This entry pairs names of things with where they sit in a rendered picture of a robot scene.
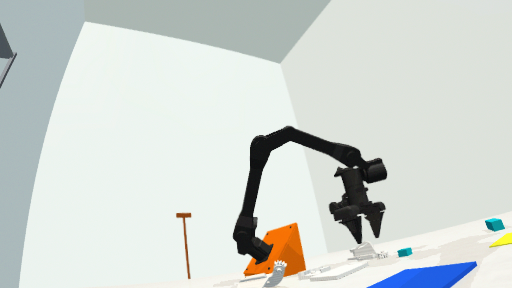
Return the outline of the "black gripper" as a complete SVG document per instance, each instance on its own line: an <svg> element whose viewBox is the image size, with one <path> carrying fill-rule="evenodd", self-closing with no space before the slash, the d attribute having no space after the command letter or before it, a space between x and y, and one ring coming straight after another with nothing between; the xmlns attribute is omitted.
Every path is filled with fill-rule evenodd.
<svg viewBox="0 0 512 288"><path fill-rule="evenodd" d="M384 203L381 201L372 204L372 201L369 201L367 197L366 191L368 191L368 188L365 188L364 184L357 184L346 189L346 193L343 193L343 196L347 197L349 206L337 209L333 214L335 221L342 220L338 223L348 227L347 229L354 236L358 244L362 243L362 216L358 215L367 215L364 218L369 221L375 238L379 238L381 221L384 210L386 210Z"/></svg>

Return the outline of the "small teal block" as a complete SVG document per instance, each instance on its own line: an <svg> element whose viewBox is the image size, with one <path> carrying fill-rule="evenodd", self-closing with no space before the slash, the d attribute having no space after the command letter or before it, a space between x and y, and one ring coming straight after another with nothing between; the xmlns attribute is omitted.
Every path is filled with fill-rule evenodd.
<svg viewBox="0 0 512 288"><path fill-rule="evenodd" d="M487 229L489 230L492 230L494 232L498 231L498 230L503 230L505 229L503 223L502 223L502 219L496 219L496 218L493 218L493 219L489 219L489 220L484 220L485 223L486 223L486 227Z"/></svg>

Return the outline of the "yellow flat rectangular plate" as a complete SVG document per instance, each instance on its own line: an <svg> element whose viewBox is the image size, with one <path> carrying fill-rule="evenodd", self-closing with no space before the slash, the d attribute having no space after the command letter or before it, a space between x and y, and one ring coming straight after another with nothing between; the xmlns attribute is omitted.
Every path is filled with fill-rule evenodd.
<svg viewBox="0 0 512 288"><path fill-rule="evenodd" d="M498 239L496 242L494 242L489 247L492 248L492 247L503 246L503 245L508 245L508 244L512 244L512 233L505 234L502 238Z"/></svg>

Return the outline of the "white flat plate with holes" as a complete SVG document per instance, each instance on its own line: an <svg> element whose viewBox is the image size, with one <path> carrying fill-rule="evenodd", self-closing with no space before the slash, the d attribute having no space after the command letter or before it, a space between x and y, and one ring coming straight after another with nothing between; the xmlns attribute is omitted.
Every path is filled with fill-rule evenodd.
<svg viewBox="0 0 512 288"><path fill-rule="evenodd" d="M315 275L318 275L318 274L321 274L321 273L324 273L324 272L327 272L330 270L331 270L330 266L324 267L324 268L322 268L322 266L320 266L320 267L316 267L316 268L313 268L310 270L298 272L298 277L299 277L298 280L310 279L309 277L312 277L312 276L315 276Z"/></svg>

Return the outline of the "blue flat plate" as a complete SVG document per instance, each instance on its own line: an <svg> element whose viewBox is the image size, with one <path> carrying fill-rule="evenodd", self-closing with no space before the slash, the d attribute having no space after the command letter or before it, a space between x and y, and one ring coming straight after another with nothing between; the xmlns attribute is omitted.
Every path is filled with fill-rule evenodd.
<svg viewBox="0 0 512 288"><path fill-rule="evenodd" d="M406 269L367 288L450 288L475 267L476 261Z"/></svg>

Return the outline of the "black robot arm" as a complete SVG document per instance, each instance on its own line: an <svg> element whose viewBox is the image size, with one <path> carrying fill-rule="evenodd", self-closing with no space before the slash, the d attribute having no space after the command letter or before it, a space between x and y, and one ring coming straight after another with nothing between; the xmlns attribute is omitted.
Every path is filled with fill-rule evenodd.
<svg viewBox="0 0 512 288"><path fill-rule="evenodd" d="M262 172L271 151L290 141L329 155L347 166L348 168L339 166L334 175L335 178L341 176L344 190L357 184L363 184L363 180L370 184L387 178L387 170L381 158L365 161L355 147L321 139L293 126L288 125L266 136L254 137L250 145L250 171L247 186L242 209L233 232L233 239L237 242L238 254L245 256L248 253L256 260L255 265L268 260L274 245L267 245L265 241L255 237L258 217L253 217L253 213ZM354 168L355 166L358 168Z"/></svg>

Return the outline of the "small cyan cube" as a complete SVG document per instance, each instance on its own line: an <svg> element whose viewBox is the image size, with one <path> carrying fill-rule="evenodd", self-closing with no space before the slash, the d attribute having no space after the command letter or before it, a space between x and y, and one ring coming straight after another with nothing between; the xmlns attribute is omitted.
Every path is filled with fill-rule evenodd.
<svg viewBox="0 0 512 288"><path fill-rule="evenodd" d="M403 256L410 256L410 255L412 255L412 254L413 254L411 247L408 247L408 248L405 248L405 249L397 250L397 253L398 253L398 256L399 256L399 257L403 257Z"/></svg>

